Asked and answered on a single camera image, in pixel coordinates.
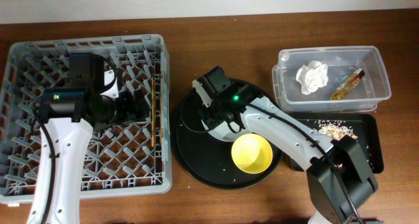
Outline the white tissue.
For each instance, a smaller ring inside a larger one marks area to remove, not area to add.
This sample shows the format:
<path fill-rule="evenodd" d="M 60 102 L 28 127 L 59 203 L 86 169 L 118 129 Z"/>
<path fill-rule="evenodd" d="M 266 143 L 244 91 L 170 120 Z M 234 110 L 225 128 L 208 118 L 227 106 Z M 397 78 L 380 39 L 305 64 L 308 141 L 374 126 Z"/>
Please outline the white tissue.
<path fill-rule="evenodd" d="M 301 93 L 310 95 L 328 83 L 328 65 L 319 61 L 311 61 L 303 65 L 296 74 L 296 80 L 301 85 Z"/>

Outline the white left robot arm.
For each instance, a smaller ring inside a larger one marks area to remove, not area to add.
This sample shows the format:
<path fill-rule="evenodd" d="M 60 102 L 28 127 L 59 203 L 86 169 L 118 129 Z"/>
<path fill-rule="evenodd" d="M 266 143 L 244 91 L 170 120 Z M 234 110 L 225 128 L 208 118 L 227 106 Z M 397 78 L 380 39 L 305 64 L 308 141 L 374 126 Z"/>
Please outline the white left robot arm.
<path fill-rule="evenodd" d="M 28 223 L 79 223 L 84 158 L 94 132 L 139 121 L 151 112 L 141 90 L 118 96 L 86 88 L 48 88 L 33 113 L 41 134 Z"/>

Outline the brown snack wrapper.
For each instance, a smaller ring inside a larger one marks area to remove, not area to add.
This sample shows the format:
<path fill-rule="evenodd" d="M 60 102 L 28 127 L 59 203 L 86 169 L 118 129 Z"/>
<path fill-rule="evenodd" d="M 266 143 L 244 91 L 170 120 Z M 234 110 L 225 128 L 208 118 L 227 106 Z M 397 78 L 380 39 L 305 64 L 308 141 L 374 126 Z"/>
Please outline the brown snack wrapper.
<path fill-rule="evenodd" d="M 355 70 L 345 81 L 338 86 L 338 88 L 331 95 L 330 100 L 342 100 L 347 94 L 349 94 L 361 81 L 365 72 L 359 68 Z"/>

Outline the black rectangular tray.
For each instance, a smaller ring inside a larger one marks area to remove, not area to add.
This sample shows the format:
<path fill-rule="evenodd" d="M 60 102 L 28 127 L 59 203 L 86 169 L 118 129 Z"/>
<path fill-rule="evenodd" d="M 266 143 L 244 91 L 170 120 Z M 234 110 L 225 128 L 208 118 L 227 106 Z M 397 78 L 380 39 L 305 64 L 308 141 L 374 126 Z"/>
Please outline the black rectangular tray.
<path fill-rule="evenodd" d="M 372 115 L 362 113 L 303 113 L 290 114 L 294 119 L 313 130 L 321 130 L 328 125 L 347 128 L 349 134 L 357 137 L 369 166 L 374 174 L 384 170 L 384 161 L 380 148 L 380 140 L 376 120 Z"/>

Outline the white round plate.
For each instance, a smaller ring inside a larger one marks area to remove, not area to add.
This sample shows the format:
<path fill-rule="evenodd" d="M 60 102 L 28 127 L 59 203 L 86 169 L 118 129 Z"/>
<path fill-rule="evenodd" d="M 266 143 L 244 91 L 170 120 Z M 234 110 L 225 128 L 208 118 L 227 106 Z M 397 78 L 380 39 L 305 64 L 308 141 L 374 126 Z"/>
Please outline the white round plate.
<path fill-rule="evenodd" d="M 226 142 L 234 142 L 240 136 L 248 133 L 248 129 L 241 129 L 235 122 L 227 124 L 225 121 L 209 131 L 209 134 L 215 139 Z"/>

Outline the clear plastic bin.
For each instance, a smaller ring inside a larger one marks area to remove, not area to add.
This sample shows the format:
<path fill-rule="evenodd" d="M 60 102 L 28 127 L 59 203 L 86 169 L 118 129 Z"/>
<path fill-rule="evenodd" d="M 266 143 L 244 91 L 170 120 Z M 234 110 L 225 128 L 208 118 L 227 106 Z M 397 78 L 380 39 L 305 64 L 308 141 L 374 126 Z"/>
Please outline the clear plastic bin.
<path fill-rule="evenodd" d="M 374 46 L 313 47 L 281 50 L 272 68 L 274 98 L 288 112 L 374 111 L 392 96 L 388 74 L 379 50 Z M 311 61 L 328 66 L 326 86 L 304 95 L 297 71 Z M 357 69 L 365 75 L 341 100 L 330 100 L 334 91 Z"/>

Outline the yellow bowl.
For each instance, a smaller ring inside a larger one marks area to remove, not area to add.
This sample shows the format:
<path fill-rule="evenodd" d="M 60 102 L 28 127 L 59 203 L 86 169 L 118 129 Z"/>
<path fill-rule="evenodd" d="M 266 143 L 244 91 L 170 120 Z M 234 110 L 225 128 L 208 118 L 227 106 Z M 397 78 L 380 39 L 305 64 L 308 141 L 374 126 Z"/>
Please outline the yellow bowl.
<path fill-rule="evenodd" d="M 260 174 L 273 160 L 273 150 L 268 140 L 258 134 L 245 134 L 234 141 L 231 148 L 233 163 L 247 174 Z"/>

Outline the food scraps pile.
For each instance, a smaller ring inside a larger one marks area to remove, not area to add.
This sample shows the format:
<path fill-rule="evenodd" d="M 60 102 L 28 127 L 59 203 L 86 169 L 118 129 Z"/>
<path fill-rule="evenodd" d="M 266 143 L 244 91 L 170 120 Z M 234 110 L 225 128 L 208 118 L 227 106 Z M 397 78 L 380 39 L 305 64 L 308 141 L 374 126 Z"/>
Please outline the food scraps pile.
<path fill-rule="evenodd" d="M 350 136 L 355 140 L 358 138 L 351 127 L 331 123 L 321 126 L 318 132 L 326 136 L 331 136 L 334 140 L 341 140 L 344 136 Z"/>

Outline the round black tray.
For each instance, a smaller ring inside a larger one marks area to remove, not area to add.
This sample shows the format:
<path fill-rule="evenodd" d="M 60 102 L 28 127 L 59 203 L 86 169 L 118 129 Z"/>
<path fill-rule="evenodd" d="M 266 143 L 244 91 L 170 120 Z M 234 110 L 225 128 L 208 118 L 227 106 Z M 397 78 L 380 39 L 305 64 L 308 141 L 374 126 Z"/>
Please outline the round black tray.
<path fill-rule="evenodd" d="M 171 115 L 172 151 L 192 177 L 218 189 L 243 189 L 261 182 L 276 169 L 284 153 L 275 145 L 271 145 L 272 163 L 264 172 L 247 174 L 238 169 L 231 157 L 232 143 L 204 132 L 198 115 L 201 105 L 198 94 L 190 90 Z"/>

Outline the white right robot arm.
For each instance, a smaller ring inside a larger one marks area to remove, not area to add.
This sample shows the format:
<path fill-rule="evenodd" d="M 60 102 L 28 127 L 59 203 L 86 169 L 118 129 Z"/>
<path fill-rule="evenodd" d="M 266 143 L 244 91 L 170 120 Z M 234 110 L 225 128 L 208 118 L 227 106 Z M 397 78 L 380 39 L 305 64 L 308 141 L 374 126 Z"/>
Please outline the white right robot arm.
<path fill-rule="evenodd" d="M 273 161 L 272 146 L 306 172 L 312 204 L 310 223 L 349 223 L 378 189 L 364 152 L 350 136 L 334 140 L 297 121 L 249 85 L 194 85 L 205 107 L 222 119 L 210 129 L 217 139 L 232 136 L 231 157 L 243 172 L 258 174 Z"/>

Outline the grey dishwasher rack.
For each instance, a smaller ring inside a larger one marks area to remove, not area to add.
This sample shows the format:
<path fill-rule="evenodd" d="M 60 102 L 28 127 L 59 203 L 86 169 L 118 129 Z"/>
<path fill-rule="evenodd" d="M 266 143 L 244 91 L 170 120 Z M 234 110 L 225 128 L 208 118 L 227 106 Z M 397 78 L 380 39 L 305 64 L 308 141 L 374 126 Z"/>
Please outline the grey dishwasher rack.
<path fill-rule="evenodd" d="M 41 156 L 39 126 L 33 108 L 43 90 L 64 78 L 69 57 L 91 52 L 118 69 L 120 91 L 141 90 L 151 108 L 155 78 L 155 147 L 151 147 L 151 112 L 137 122 L 96 132 L 84 158 L 81 197 L 149 195 L 172 186 L 169 95 L 170 56 L 158 34 L 28 41 L 14 43 L 1 67 L 1 202 L 33 200 Z M 159 136 L 159 75 L 163 80 L 164 137 Z"/>

